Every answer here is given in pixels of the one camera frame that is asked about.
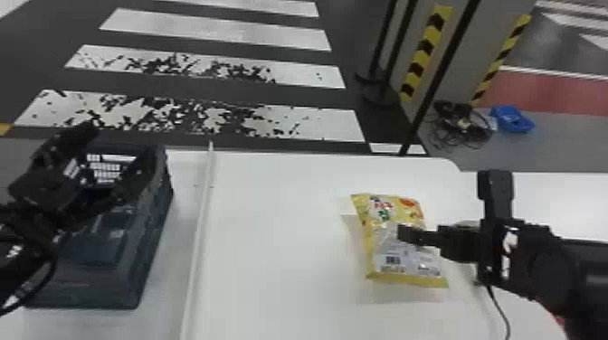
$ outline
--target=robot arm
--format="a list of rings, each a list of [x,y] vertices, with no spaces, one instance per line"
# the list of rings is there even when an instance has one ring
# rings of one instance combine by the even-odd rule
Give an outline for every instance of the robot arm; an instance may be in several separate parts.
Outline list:
[[[449,260],[477,265],[477,280],[541,303],[565,319],[572,339],[608,336],[608,244],[564,240],[547,226],[511,216],[510,172],[478,173],[485,216],[479,228],[440,226],[438,231],[399,227],[398,239],[433,246]]]
[[[27,172],[9,185],[14,201],[0,205],[0,316],[48,283],[59,250],[74,232],[91,218],[138,198],[155,173],[156,154],[146,148],[118,178],[101,183],[86,154],[97,135],[90,122],[63,130],[33,154]],[[10,297],[16,302],[7,305]]]

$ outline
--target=tangled wires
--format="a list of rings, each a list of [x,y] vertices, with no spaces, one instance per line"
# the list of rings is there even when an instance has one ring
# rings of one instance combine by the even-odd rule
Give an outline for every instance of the tangled wires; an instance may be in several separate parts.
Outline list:
[[[468,104],[437,100],[433,107],[436,115],[426,122],[431,124],[429,141],[437,149],[448,152],[457,146],[479,149],[492,136],[488,120]]]

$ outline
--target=white table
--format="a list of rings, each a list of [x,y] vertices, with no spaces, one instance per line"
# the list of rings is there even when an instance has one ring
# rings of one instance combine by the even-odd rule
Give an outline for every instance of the white table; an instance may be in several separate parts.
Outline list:
[[[189,339],[501,339],[470,265],[444,261],[448,289],[364,279],[348,196],[418,200],[429,226],[477,220],[474,173],[429,158],[218,153]],[[607,175],[516,175],[515,215],[608,241]],[[565,336],[538,304],[498,291],[512,339]]]

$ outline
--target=blue object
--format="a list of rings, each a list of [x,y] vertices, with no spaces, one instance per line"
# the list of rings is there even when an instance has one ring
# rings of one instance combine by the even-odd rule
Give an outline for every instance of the blue object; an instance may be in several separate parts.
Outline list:
[[[532,120],[526,118],[512,105],[494,106],[489,114],[499,122],[500,129],[508,132],[527,133],[535,126]]]

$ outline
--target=snack bag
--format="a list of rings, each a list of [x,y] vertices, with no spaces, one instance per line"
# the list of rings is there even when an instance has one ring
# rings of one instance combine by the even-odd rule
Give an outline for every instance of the snack bag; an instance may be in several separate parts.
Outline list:
[[[413,199],[381,194],[353,194],[363,225],[368,279],[447,288],[439,259],[424,247],[397,240],[397,226],[424,229],[423,211]]]

